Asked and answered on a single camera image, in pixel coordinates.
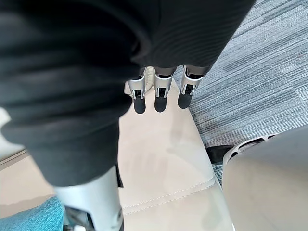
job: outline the robotic hand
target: robotic hand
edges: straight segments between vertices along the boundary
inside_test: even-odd
[[[123,230],[118,120],[145,111],[144,70],[155,67],[163,112],[172,75],[185,65],[179,107],[254,0],[21,0],[0,3],[2,128],[23,144],[64,204],[75,230]]]

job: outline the gray carpet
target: gray carpet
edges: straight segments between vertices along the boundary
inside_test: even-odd
[[[308,124],[308,1],[257,1],[190,111],[206,147]]]

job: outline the black rubber fingertip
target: black rubber fingertip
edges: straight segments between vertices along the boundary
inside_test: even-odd
[[[178,106],[181,109],[185,109],[188,108],[188,106],[190,105],[191,101],[192,101],[192,95],[186,93],[185,95],[183,95],[181,92],[179,94],[179,98],[178,98]]]
[[[138,114],[142,114],[145,112],[145,99],[141,99],[140,97],[137,97],[137,99],[133,100],[134,101],[134,108],[135,112]]]
[[[157,112],[163,112],[166,109],[167,98],[155,97],[154,107]]]

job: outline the leather upholstery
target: leather upholstery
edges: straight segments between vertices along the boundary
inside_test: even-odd
[[[234,150],[226,153],[223,189],[237,231],[307,230],[307,136],[303,126],[235,147],[231,160]]]
[[[232,231],[221,187],[189,110],[177,105],[178,95],[173,82],[167,108],[158,113],[151,88],[145,113],[131,107],[120,119],[125,231]],[[0,171],[0,180],[6,189],[0,191],[0,204],[11,208],[10,214],[52,194],[30,156]]]

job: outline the black sleeve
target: black sleeve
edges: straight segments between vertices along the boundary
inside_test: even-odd
[[[139,72],[130,61],[136,40],[90,6],[14,2],[0,3],[0,106],[12,118],[1,131],[50,184],[88,182],[117,163],[118,120],[131,105],[124,83]]]

